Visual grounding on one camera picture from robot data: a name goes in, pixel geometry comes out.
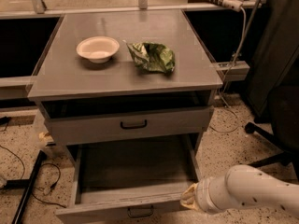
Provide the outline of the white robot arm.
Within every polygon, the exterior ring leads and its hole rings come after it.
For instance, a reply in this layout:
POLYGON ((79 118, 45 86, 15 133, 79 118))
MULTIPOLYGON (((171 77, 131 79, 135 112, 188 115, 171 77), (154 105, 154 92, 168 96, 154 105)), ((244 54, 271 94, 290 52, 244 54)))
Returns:
POLYGON ((231 167, 225 175, 191 184, 180 204, 210 215, 228 209, 273 207, 299 217, 299 186, 281 181, 248 165, 231 167))

